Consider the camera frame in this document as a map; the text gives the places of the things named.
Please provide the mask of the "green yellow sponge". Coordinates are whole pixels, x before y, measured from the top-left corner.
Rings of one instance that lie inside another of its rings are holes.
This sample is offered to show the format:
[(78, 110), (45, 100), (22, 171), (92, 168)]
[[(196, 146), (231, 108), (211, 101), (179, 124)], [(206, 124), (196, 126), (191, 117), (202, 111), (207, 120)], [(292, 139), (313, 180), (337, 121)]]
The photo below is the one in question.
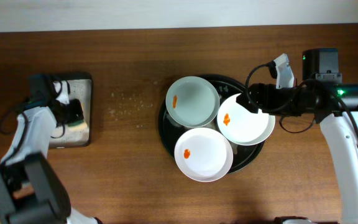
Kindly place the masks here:
[(70, 131), (81, 131), (83, 129), (88, 128), (88, 124), (86, 123), (85, 120), (78, 120), (78, 121), (74, 121), (72, 123), (68, 123), (67, 127)]

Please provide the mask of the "black rectangular soap tray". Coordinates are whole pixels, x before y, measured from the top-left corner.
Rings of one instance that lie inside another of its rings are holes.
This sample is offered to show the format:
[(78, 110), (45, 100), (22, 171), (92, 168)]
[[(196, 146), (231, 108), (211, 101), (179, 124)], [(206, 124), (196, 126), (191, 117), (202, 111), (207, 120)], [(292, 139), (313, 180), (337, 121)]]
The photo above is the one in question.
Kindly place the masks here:
[(93, 108), (93, 79), (88, 72), (65, 72), (56, 73), (61, 80), (67, 81), (69, 84), (69, 100), (78, 99), (83, 109), (84, 120), (88, 124), (88, 128), (81, 131), (70, 131), (65, 125), (65, 134), (62, 134), (63, 128), (60, 126), (55, 129), (53, 136), (57, 138), (50, 139), (49, 148), (65, 148), (65, 147), (83, 147), (87, 146), (91, 141), (91, 118)]

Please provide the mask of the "grey-green plate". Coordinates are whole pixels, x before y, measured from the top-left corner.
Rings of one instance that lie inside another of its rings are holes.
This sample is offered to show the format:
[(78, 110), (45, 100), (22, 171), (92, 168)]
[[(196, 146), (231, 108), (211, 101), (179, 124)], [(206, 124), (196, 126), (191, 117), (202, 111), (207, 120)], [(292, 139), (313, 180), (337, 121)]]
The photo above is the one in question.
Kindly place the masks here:
[(188, 76), (178, 79), (169, 87), (165, 105), (169, 115), (178, 124), (198, 128), (209, 124), (216, 117), (220, 99), (209, 81)]

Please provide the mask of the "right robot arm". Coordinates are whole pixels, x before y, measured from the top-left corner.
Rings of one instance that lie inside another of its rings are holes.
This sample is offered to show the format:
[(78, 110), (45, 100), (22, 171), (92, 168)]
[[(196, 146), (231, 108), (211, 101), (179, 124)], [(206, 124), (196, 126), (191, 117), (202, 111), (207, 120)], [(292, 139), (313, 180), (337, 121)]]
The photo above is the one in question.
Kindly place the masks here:
[(275, 84), (246, 81), (236, 101), (251, 113), (297, 117), (313, 114), (329, 146), (341, 194), (341, 223), (358, 223), (358, 84), (344, 84), (335, 48), (303, 52), (302, 82), (286, 54), (265, 64)]

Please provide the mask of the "pink-white plate front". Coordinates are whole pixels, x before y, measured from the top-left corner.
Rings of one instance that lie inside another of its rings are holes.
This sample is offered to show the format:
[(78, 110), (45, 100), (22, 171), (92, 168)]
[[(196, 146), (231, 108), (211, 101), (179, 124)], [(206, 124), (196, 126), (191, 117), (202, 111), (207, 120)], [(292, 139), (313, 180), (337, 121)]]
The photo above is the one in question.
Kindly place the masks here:
[(229, 172), (234, 155), (229, 141), (221, 133), (210, 128), (195, 128), (179, 137), (174, 158), (188, 178), (213, 182)]

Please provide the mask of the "white plate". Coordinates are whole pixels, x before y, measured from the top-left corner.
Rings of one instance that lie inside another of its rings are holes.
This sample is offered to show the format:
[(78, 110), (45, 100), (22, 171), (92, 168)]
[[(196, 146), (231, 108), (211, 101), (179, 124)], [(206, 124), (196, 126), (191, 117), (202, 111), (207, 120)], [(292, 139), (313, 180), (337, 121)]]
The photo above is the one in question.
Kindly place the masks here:
[(218, 129), (226, 139), (241, 146), (251, 146), (265, 141), (275, 127), (275, 116), (251, 113), (236, 102), (240, 93), (230, 96), (221, 106), (216, 117)]

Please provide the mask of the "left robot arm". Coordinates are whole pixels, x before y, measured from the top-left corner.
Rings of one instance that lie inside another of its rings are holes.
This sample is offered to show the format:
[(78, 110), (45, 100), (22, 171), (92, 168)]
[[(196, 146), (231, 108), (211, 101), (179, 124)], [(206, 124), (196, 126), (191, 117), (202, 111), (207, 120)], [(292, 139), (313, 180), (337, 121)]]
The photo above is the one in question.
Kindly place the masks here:
[(71, 206), (70, 198), (47, 161), (58, 123), (83, 119), (79, 100), (25, 100), (12, 144), (0, 163), (1, 223), (100, 223)]

